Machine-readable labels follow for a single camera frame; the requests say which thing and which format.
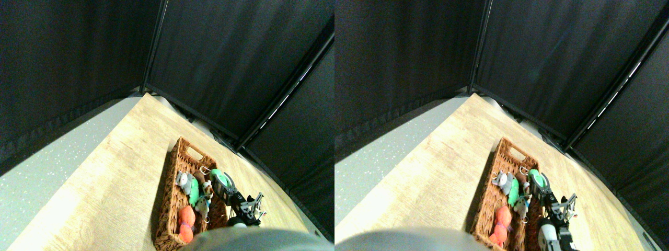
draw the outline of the green object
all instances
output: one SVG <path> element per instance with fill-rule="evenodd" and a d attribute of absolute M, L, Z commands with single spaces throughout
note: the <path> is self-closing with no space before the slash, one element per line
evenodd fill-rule
<path fill-rule="evenodd" d="M 191 182 L 191 194 L 188 196 L 188 202 L 194 207 L 197 203 L 197 198 L 200 197 L 199 184 L 196 179 L 193 179 L 193 182 Z"/>
<path fill-rule="evenodd" d="M 528 175 L 532 175 L 532 177 L 535 179 L 535 181 L 537 181 L 537 185 L 539 187 L 544 186 L 543 177 L 541 176 L 541 174 L 539 174 L 539 171 L 537 171 L 536 169 L 531 169 L 530 172 L 528 173 Z"/>
<path fill-rule="evenodd" d="M 221 179 L 221 181 L 223 182 L 223 184 L 224 184 L 226 187 L 229 187 L 229 186 L 230 186 L 230 183 L 231 183 L 231 182 L 227 179 L 227 177 L 226 177 L 225 175 L 223 175 L 223 173 L 221 172 L 221 170 L 219 170 L 219 169 L 211 170 L 211 174 L 212 174 L 212 175 L 216 175 L 216 176 L 218 176 L 219 179 Z"/>
<path fill-rule="evenodd" d="M 516 177 L 513 177 L 511 180 L 511 190 L 508 192 L 508 204 L 511 205 L 512 207 L 516 205 L 516 201 L 518 201 L 518 188 L 520 185 L 518 184 L 518 180 Z"/>

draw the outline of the wooden table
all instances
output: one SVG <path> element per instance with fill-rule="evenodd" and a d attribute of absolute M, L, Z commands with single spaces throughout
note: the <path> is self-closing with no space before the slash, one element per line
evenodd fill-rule
<path fill-rule="evenodd" d="M 334 242 L 370 230 L 431 226 L 469 232 L 484 168 L 502 137 L 539 162 L 557 197 L 578 196 L 570 231 L 580 250 L 643 250 L 618 199 L 590 172 L 476 94 L 405 157 L 334 229 Z"/>
<path fill-rule="evenodd" d="M 9 249 L 155 250 L 161 174 L 182 136 L 213 157 L 244 195 L 265 195 L 268 215 L 261 227 L 307 231 L 295 204 L 272 179 L 145 95 Z"/>

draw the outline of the basket handle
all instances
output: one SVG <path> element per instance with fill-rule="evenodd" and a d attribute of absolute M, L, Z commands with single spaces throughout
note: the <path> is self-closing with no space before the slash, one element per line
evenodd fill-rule
<path fill-rule="evenodd" d="M 522 159 L 518 159 L 516 156 L 514 156 L 513 154 L 511 154 L 511 149 L 516 150 L 518 153 L 520 153 L 520 154 L 523 156 L 523 158 L 522 158 Z M 528 159 L 528 155 L 527 155 L 527 153 L 525 153 L 523 150 L 520 150 L 518 147 L 516 147 L 516 145 L 509 145 L 509 146 L 506 148 L 506 151 L 505 151 L 504 154 L 506 154 L 506 156 L 507 156 L 509 159 L 514 159 L 515 161 L 518 161 L 519 163 L 526 163 L 526 162 L 527 162 L 527 159 Z"/>
<path fill-rule="evenodd" d="M 195 160 L 195 161 L 197 161 L 197 162 L 202 162 L 202 160 L 204 160 L 204 159 L 207 157 L 206 154 L 202 153 L 202 151 L 200 151 L 200 149 L 198 149 L 197 147 L 191 145 L 191 143 L 188 142 L 188 141 L 184 141 L 183 146 L 184 146 L 184 147 L 181 149 L 181 154 L 182 154 L 182 155 L 185 155 L 185 156 L 188 156 L 188 157 L 190 157 L 191 159 L 193 159 L 193 160 Z M 196 153 L 199 153 L 200 156 L 202 156 L 202 157 L 200 157 L 199 159 L 196 159 L 192 154 L 188 153 L 188 150 L 189 150 L 189 149 L 192 149 L 192 150 L 195 151 Z"/>

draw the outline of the gray floor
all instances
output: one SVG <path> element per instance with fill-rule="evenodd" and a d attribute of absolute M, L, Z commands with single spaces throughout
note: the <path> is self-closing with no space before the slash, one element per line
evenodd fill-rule
<path fill-rule="evenodd" d="M 418 109 L 410 112 L 397 119 L 406 122 L 395 125 L 396 128 L 335 164 L 334 225 L 339 224 L 390 170 L 442 124 L 466 99 L 464 97 L 437 100 L 424 106 L 429 109 L 427 111 Z M 513 115 L 505 111 L 495 100 L 489 97 L 483 97 L 483 99 L 513 118 Z M 534 123 L 524 120 L 520 125 L 538 138 L 542 138 L 538 126 Z M 627 213 L 644 249 L 655 251 L 651 248 L 655 246 L 657 250 L 660 250 L 654 242 L 649 244 L 645 240 L 642 235 L 644 229 L 629 212 Z"/>
<path fill-rule="evenodd" d="M 185 118 L 163 97 L 155 98 Z M 0 229 L 4 230 L 0 250 L 8 249 L 72 172 L 140 99 L 113 100 L 67 124 L 56 132 L 61 136 L 0 177 L 0 208 L 3 209 Z M 192 124 L 213 138 L 207 123 L 195 120 Z M 320 233 L 299 208 L 298 211 L 309 232 Z M 265 217 L 272 217 L 272 212 Z"/>

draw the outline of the black fabric wall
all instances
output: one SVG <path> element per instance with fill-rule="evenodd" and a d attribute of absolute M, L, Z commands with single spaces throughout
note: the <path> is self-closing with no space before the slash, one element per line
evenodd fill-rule
<path fill-rule="evenodd" d="M 169 1 L 149 87 L 239 139 L 333 11 L 317 0 Z"/>
<path fill-rule="evenodd" d="M 669 37 L 576 144 L 669 246 Z"/>
<path fill-rule="evenodd" d="M 339 149 L 467 86 L 482 1 L 337 3 Z"/>
<path fill-rule="evenodd" d="M 494 1 L 477 88 L 566 139 L 613 84 L 665 2 Z"/>
<path fill-rule="evenodd" d="M 331 48 L 246 147 L 274 172 L 286 193 L 304 204 L 330 241 L 335 232 L 334 87 Z"/>
<path fill-rule="evenodd" d="M 159 1 L 0 3 L 0 163 L 142 83 Z"/>

